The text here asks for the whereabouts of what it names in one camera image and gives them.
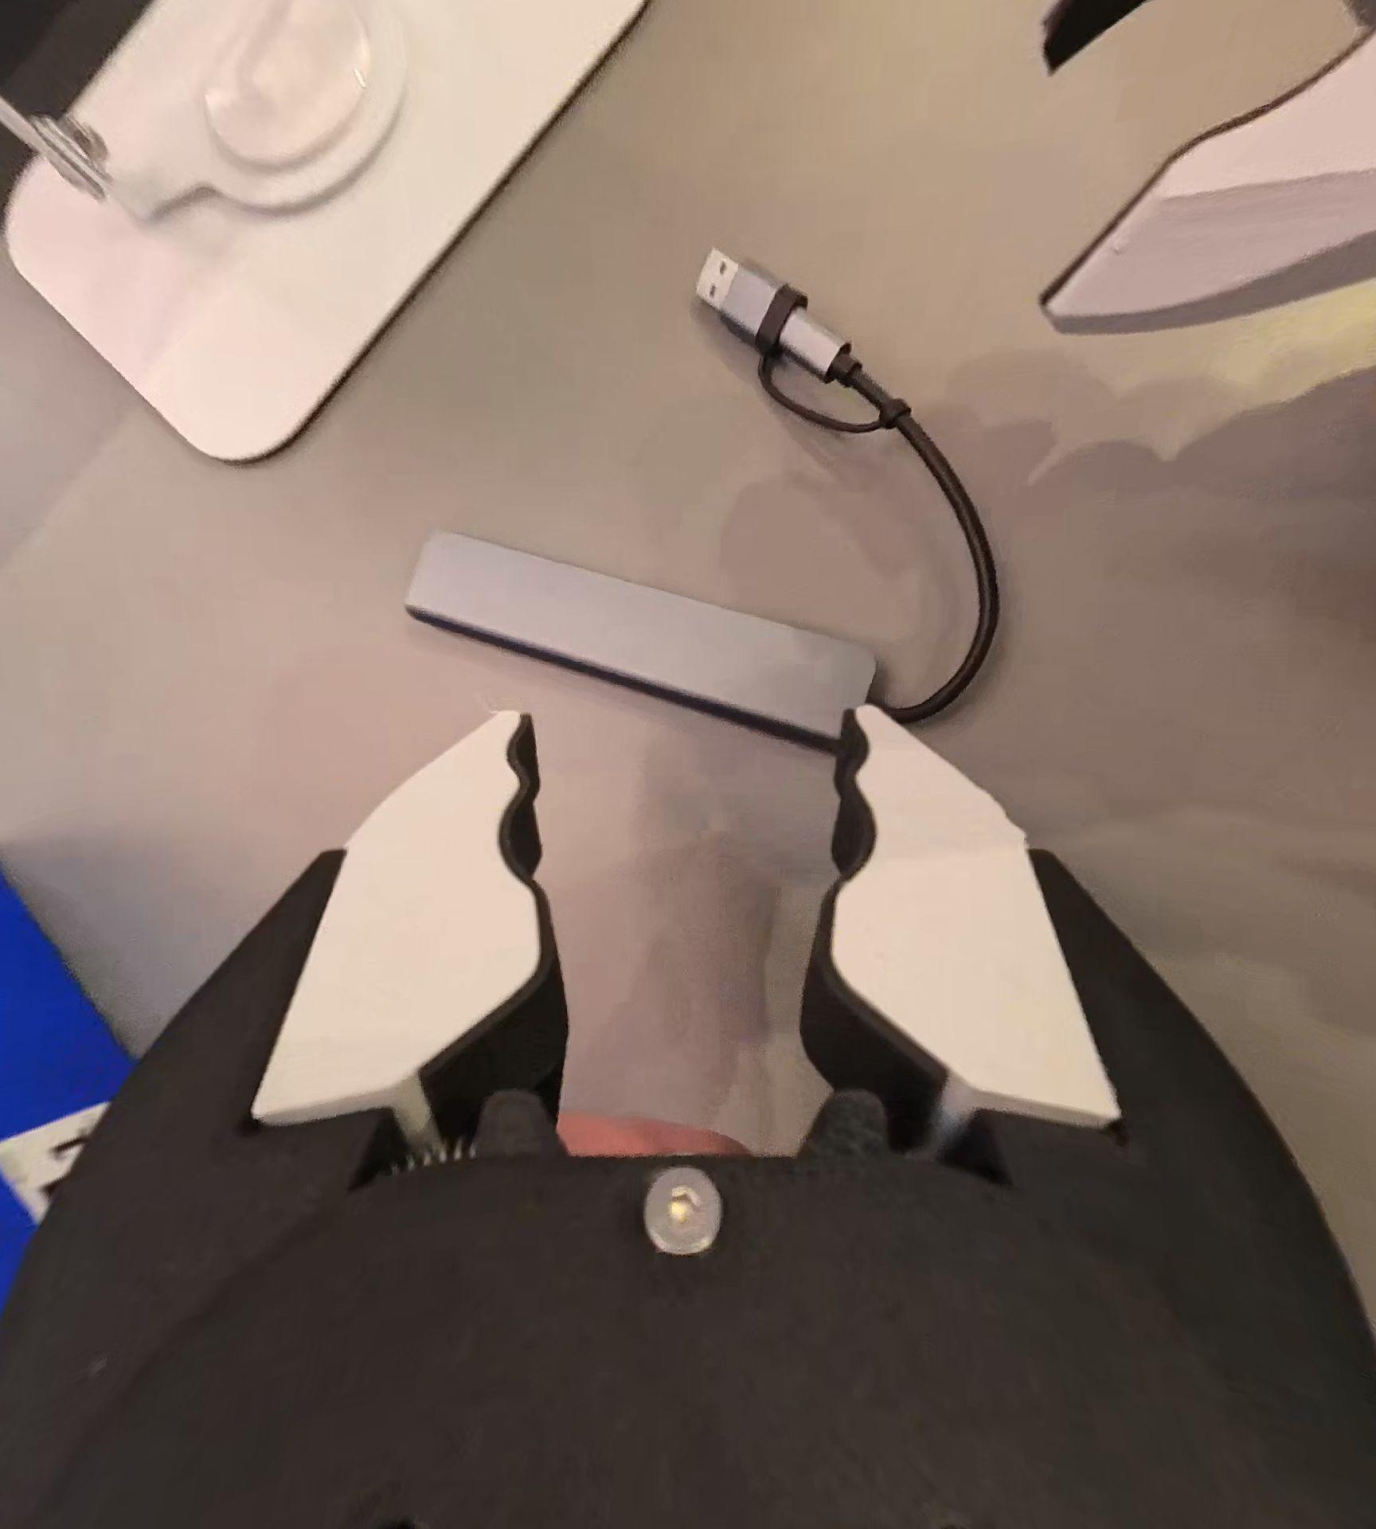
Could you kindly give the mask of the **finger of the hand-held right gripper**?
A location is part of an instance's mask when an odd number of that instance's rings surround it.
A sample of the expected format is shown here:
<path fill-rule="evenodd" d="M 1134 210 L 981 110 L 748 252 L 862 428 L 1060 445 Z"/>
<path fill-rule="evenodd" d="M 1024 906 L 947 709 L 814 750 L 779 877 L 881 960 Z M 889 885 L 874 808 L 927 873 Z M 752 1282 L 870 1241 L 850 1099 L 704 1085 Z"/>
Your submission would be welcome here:
<path fill-rule="evenodd" d="M 1062 333 L 1253 316 L 1376 279 L 1376 29 L 1272 104 L 1197 137 L 1057 277 Z"/>
<path fill-rule="evenodd" d="M 1355 2 L 1328 4 L 1284 4 L 1284 2 L 1193 2 L 1193 4 L 1149 4 L 1149 2 L 1055 2 L 1049 5 L 1041 23 L 1041 59 L 1047 73 L 1055 75 L 1066 63 L 1093 48 L 1101 38 L 1118 29 L 1124 21 L 1147 7 L 1182 7 L 1201 23 L 1236 19 L 1244 29 L 1261 23 L 1340 17 L 1353 32 L 1365 31 L 1365 5 Z"/>

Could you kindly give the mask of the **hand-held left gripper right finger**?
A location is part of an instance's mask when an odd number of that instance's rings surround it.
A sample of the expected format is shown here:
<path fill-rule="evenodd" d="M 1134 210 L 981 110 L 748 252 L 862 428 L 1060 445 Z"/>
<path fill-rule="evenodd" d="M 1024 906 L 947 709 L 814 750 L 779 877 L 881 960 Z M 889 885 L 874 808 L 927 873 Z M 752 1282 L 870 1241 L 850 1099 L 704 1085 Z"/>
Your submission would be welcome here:
<path fill-rule="evenodd" d="M 891 1130 L 985 1112 L 1103 1130 L 1122 1108 L 1028 836 L 997 798 L 875 705 L 843 719 L 800 1037 Z"/>

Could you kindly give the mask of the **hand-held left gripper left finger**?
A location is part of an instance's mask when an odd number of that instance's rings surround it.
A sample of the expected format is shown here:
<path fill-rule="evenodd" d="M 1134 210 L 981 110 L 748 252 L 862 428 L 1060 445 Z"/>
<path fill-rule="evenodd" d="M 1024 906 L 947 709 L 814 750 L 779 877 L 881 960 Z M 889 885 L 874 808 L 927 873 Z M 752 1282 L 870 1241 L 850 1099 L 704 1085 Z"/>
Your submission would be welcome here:
<path fill-rule="evenodd" d="M 475 1135 L 509 1089 L 559 1110 L 569 1022 L 538 792 L 532 719 L 494 713 L 351 835 L 259 1124 L 390 1110 L 403 1135 Z"/>

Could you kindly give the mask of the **instruction sheet on wooden stand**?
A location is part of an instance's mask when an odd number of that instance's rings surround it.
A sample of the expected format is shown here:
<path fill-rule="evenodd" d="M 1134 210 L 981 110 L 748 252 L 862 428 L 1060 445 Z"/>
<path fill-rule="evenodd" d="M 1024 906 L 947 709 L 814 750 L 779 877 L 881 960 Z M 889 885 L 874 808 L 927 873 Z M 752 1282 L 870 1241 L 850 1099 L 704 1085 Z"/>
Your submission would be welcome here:
<path fill-rule="evenodd" d="M 147 4 L 35 164 L 16 272 L 195 449 L 290 441 L 642 4 Z"/>

